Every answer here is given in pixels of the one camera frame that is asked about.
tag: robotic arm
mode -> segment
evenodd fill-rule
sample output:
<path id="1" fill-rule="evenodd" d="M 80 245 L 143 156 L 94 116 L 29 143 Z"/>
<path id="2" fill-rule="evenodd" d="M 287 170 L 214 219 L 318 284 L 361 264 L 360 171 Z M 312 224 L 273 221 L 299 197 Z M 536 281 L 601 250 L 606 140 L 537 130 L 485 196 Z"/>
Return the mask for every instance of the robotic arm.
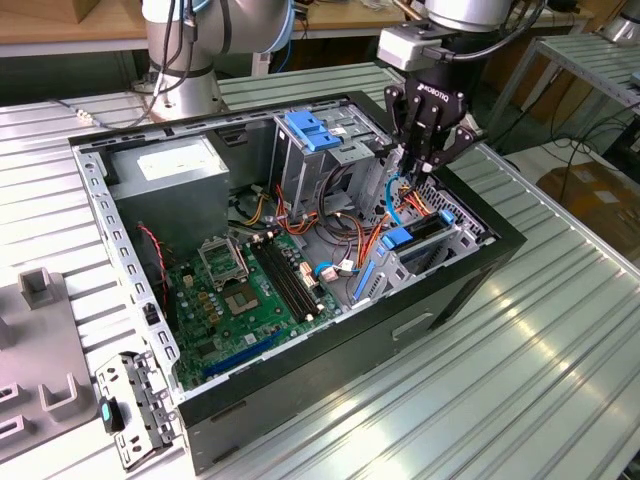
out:
<path id="1" fill-rule="evenodd" d="M 482 135 L 468 110 L 486 60 L 527 31 L 546 5 L 539 0 L 529 18 L 507 33 L 515 3 L 426 0 L 429 19 L 382 31 L 378 57 L 407 72 L 403 87 L 385 90 L 385 102 L 402 149 L 400 171 L 414 186 Z"/>
<path id="2" fill-rule="evenodd" d="M 165 120 L 220 111 L 214 56 L 279 50 L 294 19 L 293 0 L 143 0 L 142 13 L 151 111 Z"/>

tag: ram slot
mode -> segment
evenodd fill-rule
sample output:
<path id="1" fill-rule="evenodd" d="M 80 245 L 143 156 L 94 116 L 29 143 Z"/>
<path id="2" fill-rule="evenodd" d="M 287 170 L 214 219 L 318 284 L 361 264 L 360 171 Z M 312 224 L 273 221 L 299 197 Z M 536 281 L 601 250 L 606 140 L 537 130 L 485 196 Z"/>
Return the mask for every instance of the ram slot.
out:
<path id="1" fill-rule="evenodd" d="M 275 245 L 252 245 L 251 251 L 298 323 L 318 313 L 315 302 Z"/>

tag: red wire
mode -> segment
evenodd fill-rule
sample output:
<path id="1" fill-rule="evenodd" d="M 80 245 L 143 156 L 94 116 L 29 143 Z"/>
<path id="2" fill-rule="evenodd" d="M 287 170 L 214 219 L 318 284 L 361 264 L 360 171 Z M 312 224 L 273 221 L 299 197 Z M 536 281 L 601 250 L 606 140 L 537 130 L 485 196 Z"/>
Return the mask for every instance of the red wire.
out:
<path id="1" fill-rule="evenodd" d="M 151 239 L 151 241 L 153 242 L 153 246 L 156 248 L 158 259 L 160 260 L 160 274 L 162 276 L 162 291 L 164 293 L 164 298 L 162 299 L 163 301 L 162 310 L 164 313 L 164 311 L 166 311 L 167 309 L 167 300 L 169 298 L 169 291 L 167 290 L 167 276 L 165 273 L 166 268 L 164 267 L 164 257 L 162 256 L 162 250 L 160 249 L 160 242 L 158 242 L 158 239 L 155 237 L 153 233 L 151 233 L 151 230 L 149 230 L 147 227 L 138 225 L 138 228 L 142 230 L 144 233 L 146 233 L 147 236 Z"/>

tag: blue drive bay latch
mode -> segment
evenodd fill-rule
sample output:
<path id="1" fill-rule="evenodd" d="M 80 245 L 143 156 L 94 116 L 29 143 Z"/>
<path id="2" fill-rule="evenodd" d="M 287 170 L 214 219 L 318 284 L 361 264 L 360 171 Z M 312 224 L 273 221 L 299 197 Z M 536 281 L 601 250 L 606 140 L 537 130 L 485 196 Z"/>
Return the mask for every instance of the blue drive bay latch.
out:
<path id="1" fill-rule="evenodd" d="M 306 110 L 290 112 L 286 113 L 284 118 L 297 137 L 312 152 L 337 147 L 342 143 L 338 137 L 331 135 L 324 123 L 318 120 L 311 112 Z"/>

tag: cardboard box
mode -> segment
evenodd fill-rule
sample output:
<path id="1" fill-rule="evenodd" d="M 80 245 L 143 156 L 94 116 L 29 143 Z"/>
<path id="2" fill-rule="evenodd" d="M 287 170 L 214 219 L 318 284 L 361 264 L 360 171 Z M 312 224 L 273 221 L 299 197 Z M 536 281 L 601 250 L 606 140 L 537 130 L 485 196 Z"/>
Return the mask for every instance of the cardboard box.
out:
<path id="1" fill-rule="evenodd" d="M 0 0 L 0 11 L 80 23 L 100 0 Z"/>
<path id="2" fill-rule="evenodd" d="M 559 201 L 566 170 L 550 171 L 538 187 Z M 640 259 L 640 195 L 607 167 L 572 166 L 562 206 L 628 260 Z"/>

